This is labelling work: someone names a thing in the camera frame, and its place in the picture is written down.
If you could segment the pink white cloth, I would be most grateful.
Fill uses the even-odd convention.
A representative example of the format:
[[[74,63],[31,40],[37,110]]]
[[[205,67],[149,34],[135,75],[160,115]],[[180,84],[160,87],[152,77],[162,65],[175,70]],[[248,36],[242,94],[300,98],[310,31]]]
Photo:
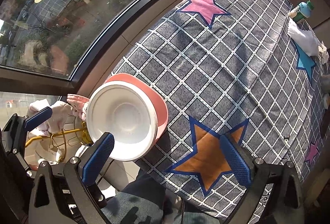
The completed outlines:
[[[51,133],[60,132],[68,116],[79,117],[82,121],[86,121],[87,106],[90,99],[81,95],[68,94],[67,103],[63,101],[56,101],[50,105],[47,99],[36,100],[30,103],[27,111],[28,116],[33,116],[45,107],[52,109],[52,116],[38,127],[35,127],[30,134],[33,136],[50,136]]]

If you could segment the pink square plate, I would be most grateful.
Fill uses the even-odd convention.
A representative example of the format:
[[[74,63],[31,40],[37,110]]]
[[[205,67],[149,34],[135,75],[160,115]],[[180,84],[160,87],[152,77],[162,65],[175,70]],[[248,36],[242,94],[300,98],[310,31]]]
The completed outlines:
[[[160,96],[158,92],[156,92],[154,89],[152,89],[150,86],[148,86],[146,83],[138,79],[137,77],[132,76],[131,74],[127,73],[118,73],[115,75],[112,75],[108,77],[104,83],[108,83],[111,81],[124,81],[130,84],[135,85],[140,90],[142,90],[148,98],[151,100],[154,109],[156,111],[157,115],[157,121],[158,121],[158,129],[157,129],[157,135],[154,140],[154,143],[156,143],[162,134],[164,133],[167,124],[168,124],[168,108],[164,101],[164,99]]]

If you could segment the large white paper bowl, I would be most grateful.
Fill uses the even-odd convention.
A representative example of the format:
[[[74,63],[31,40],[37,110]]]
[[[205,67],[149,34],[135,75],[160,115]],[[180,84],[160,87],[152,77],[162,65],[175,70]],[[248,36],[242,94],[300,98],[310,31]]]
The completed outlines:
[[[111,81],[96,89],[88,102],[86,121],[93,141],[105,132],[113,134],[110,158],[122,162],[144,156],[153,146],[158,129],[149,97],[124,81]]]

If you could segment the person's grey trouser legs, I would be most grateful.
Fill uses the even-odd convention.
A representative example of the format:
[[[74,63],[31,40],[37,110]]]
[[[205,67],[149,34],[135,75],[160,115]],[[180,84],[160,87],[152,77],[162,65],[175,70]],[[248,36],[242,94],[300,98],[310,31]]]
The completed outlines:
[[[166,215],[166,188],[143,170],[135,181],[112,197],[102,213],[111,223],[162,223]],[[220,223],[194,205],[181,201],[179,216],[173,223]]]

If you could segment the white crumpled cloth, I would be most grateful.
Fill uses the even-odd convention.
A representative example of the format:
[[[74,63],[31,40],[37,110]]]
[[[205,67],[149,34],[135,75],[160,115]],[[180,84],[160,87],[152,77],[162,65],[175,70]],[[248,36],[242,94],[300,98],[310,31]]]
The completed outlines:
[[[322,65],[329,61],[329,53],[324,42],[320,42],[313,31],[298,28],[292,18],[289,18],[288,35],[307,56],[319,56]]]

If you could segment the grey checked star tablecloth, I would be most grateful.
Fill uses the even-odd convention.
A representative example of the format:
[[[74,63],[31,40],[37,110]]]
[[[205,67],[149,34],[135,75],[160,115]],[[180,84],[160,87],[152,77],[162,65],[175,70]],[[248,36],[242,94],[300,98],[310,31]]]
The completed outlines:
[[[226,219],[245,188],[222,171],[211,187],[201,174],[169,168],[195,150],[197,130],[240,130],[241,145],[269,164],[291,161],[300,180],[329,134],[321,76],[288,35],[289,0],[184,0],[167,12],[113,69],[140,79],[168,108],[164,135],[137,164],[205,213]]]

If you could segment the green bottle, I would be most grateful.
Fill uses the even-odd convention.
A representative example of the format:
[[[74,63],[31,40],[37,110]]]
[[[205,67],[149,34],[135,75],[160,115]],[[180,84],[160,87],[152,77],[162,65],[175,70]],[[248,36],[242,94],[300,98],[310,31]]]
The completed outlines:
[[[289,17],[296,23],[306,20],[310,17],[314,6],[311,1],[300,2],[294,9],[289,12]]]

